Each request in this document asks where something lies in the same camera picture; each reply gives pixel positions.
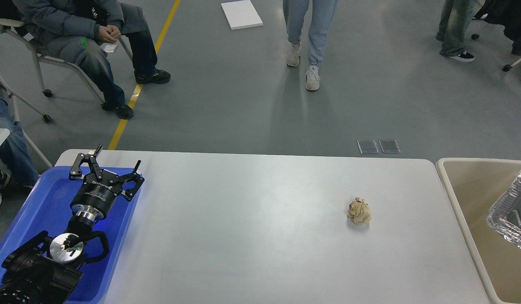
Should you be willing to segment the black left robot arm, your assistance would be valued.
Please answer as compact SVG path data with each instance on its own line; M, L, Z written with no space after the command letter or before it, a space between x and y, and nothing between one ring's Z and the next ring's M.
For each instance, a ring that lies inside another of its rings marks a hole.
M108 287L144 182L102 168L102 150L44 172L0 243L0 304L96 304Z

